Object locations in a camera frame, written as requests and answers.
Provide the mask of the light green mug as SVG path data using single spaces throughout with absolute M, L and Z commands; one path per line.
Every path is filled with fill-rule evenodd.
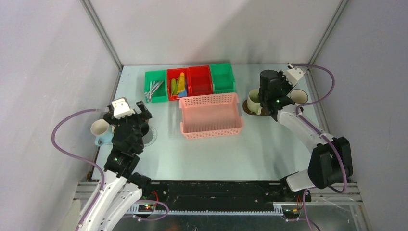
M 248 93 L 247 97 L 247 107 L 252 113 L 255 113 L 256 115 L 260 115 L 262 111 L 262 106 L 260 104 L 258 94 L 259 89 L 253 89 Z

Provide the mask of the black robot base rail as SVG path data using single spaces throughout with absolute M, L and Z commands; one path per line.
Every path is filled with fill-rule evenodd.
M 170 212 L 278 212 L 278 203 L 300 206 L 311 196 L 279 181 L 157 180 L 143 187 L 142 199 L 167 205 Z

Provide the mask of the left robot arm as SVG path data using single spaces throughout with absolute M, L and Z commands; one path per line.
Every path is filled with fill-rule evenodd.
M 112 229 L 137 200 L 151 197 L 151 178 L 135 172 L 145 147 L 143 137 L 150 130 L 151 112 L 143 101 L 132 109 L 125 97 L 113 101 L 103 119 L 112 127 L 110 154 L 101 173 L 98 188 L 80 213 L 78 231 Z

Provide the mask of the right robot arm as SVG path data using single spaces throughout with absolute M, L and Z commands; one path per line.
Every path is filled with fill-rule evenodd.
M 282 179 L 280 196 L 292 201 L 299 191 L 318 188 L 332 188 L 342 183 L 344 193 L 347 179 L 353 174 L 350 142 L 345 137 L 336 138 L 311 122 L 302 112 L 302 106 L 296 105 L 289 93 L 303 77 L 299 68 L 286 72 L 263 70 L 259 75 L 258 99 L 264 110 L 278 123 L 294 133 L 310 151 L 308 167 Z

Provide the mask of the white mug dark rim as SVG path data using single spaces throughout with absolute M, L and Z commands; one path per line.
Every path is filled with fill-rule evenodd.
M 288 96 L 295 103 L 295 105 L 305 104 L 309 100 L 308 94 L 301 89 L 293 89 L 290 91 Z

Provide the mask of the white mug blue handle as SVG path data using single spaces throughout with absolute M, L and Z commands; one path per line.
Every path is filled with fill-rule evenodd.
M 112 145 L 112 138 L 114 136 L 114 126 L 110 125 L 104 119 L 99 119 L 95 121 L 91 127 L 90 131 L 95 136 L 95 145 Z

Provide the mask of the black mug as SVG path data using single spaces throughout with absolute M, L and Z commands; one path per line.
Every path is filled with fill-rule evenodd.
M 149 126 L 148 121 L 141 124 L 140 129 L 142 133 L 143 144 L 146 146 L 153 138 L 153 134 L 150 131 L 150 126 Z

